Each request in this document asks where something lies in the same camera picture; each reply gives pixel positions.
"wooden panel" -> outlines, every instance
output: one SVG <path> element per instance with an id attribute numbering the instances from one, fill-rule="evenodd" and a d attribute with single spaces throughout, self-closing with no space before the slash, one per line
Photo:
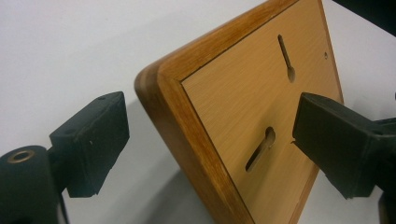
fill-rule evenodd
<path id="1" fill-rule="evenodd" d="M 291 143 L 300 93 L 342 102 L 320 1 L 270 0 L 148 66 L 135 88 L 218 223 L 297 222 L 318 171 Z M 275 141 L 247 171 L 267 128 Z"/>

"white surface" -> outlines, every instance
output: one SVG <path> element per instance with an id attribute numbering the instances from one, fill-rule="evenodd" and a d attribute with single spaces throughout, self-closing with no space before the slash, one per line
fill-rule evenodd
<path id="1" fill-rule="evenodd" d="M 134 78 L 260 2 L 0 0 L 0 155 L 49 148 L 49 134 L 84 105 L 124 91 L 131 139 L 99 195 L 64 193 L 71 223 L 212 223 L 138 102 Z M 323 4 L 346 105 L 369 119 L 396 117 L 396 38 Z M 300 223 L 377 223 L 380 194 L 345 201 L 320 173 Z"/>

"wooden frame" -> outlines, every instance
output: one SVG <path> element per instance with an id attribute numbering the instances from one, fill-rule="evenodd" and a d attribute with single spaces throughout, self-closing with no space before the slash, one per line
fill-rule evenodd
<path id="1" fill-rule="evenodd" d="M 318 173 L 291 144 L 299 95 L 343 101 L 319 0 L 269 0 L 151 64 L 134 86 L 218 223 L 297 222 Z"/>

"light wood panel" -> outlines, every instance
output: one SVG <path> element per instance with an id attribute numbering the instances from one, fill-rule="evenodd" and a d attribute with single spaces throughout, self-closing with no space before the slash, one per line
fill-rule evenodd
<path id="1" fill-rule="evenodd" d="M 135 88 L 218 223 L 298 220 L 318 171 L 291 143 L 300 93 L 342 102 L 320 1 L 270 0 L 148 66 Z M 275 142 L 247 171 L 268 127 Z"/>

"wooden board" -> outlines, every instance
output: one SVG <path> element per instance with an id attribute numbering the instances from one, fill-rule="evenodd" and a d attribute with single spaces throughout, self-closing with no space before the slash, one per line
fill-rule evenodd
<path id="1" fill-rule="evenodd" d="M 218 223 L 297 222 L 318 172 L 292 143 L 300 94 L 343 101 L 319 0 L 267 1 L 148 66 L 135 89 Z"/>

